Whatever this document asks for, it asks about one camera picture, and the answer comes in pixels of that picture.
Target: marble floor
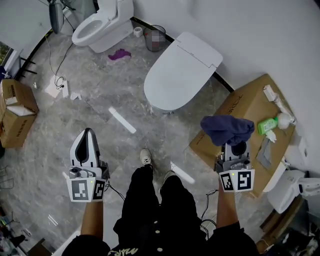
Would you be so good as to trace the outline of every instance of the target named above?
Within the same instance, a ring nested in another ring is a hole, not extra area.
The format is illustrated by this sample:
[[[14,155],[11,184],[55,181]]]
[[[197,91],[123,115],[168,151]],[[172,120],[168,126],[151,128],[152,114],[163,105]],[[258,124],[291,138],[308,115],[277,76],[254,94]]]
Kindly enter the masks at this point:
[[[154,186],[159,187],[162,175],[171,162],[195,179],[194,184],[182,181],[193,194],[197,213],[206,206],[206,193],[218,188],[218,175],[188,147],[199,132],[203,116],[213,114],[229,92],[211,78],[200,92],[184,107],[171,115],[152,112],[144,95],[145,77],[162,52],[146,49],[144,38],[133,35],[103,53],[89,47],[73,45],[58,72],[65,76],[70,91],[82,100],[54,98],[45,92],[54,71],[71,45],[70,36],[52,34],[33,57],[36,65],[21,81],[32,87],[39,114],[25,140],[23,148],[7,149],[0,159],[7,173],[14,178],[14,188],[0,191],[0,202],[20,223],[14,223],[17,235],[28,229],[32,236],[21,246],[28,251],[41,238],[58,248],[81,225],[84,203],[70,202],[66,178],[70,166],[69,150],[77,135],[92,128],[98,139],[101,159],[108,162],[110,183],[125,194],[131,175],[141,166],[139,153],[150,149],[156,174]],[[131,57],[112,61],[108,55],[123,48]],[[109,111],[112,107],[135,129],[129,132]],[[215,219],[218,193],[210,197],[206,219]],[[260,199],[236,195],[240,224],[255,240],[262,231],[259,225],[271,211],[265,197]],[[111,189],[104,195],[105,234],[109,245],[117,245],[113,225],[121,216],[123,201]],[[49,215],[57,222],[53,224]]]

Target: toilet bowl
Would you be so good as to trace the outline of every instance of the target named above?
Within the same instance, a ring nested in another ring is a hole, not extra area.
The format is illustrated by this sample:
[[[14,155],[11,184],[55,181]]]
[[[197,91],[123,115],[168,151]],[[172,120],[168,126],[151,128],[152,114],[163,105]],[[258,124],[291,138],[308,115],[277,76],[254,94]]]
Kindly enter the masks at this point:
[[[144,80],[149,103],[164,112],[187,104],[222,62],[222,55],[189,32],[163,52]]]
[[[77,46],[89,46],[102,53],[133,32],[130,18],[134,15],[133,0],[98,0],[99,10],[86,18],[74,31]]]

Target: cardboard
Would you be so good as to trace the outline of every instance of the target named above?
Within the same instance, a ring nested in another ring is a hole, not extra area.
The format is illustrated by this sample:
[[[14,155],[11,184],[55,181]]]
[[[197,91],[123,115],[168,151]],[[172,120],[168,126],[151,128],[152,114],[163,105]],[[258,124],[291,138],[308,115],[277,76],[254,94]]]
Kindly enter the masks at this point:
[[[285,130],[280,130],[277,127],[273,129],[276,135],[276,142],[271,143],[272,163],[269,169],[265,169],[256,160],[265,138],[264,135],[258,133],[257,125],[268,118],[276,117],[280,112],[276,104],[270,102],[263,92],[264,87],[267,85],[270,85],[273,91],[279,94],[283,103],[290,108],[275,82],[268,74],[265,74],[232,92],[215,112],[215,115],[232,115],[235,118],[244,118],[254,122],[255,130],[249,140],[251,146],[251,162],[255,169],[254,186],[250,193],[254,197],[261,195],[275,173],[295,130],[295,126],[293,125],[290,125]],[[207,165],[213,169],[215,168],[217,155],[221,152],[221,147],[215,146],[203,130],[198,133],[189,146]]]
[[[30,87],[13,79],[3,79],[0,90],[0,140],[2,147],[22,147],[39,112],[35,97]],[[8,106],[26,108],[28,115],[18,116],[8,110]]]

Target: purple cloth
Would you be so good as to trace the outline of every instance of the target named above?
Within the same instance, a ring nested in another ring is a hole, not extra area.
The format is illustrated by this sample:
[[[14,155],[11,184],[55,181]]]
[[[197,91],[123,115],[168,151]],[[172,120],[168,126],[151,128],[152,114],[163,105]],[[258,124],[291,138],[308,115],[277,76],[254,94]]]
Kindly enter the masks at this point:
[[[131,53],[126,51],[125,49],[119,49],[116,50],[114,55],[108,55],[109,59],[112,61],[115,61],[117,59],[123,58],[124,56],[130,56],[131,57]]]
[[[225,143],[235,146],[240,142],[246,142],[255,130],[254,122],[232,115],[205,116],[200,125],[216,146]]]

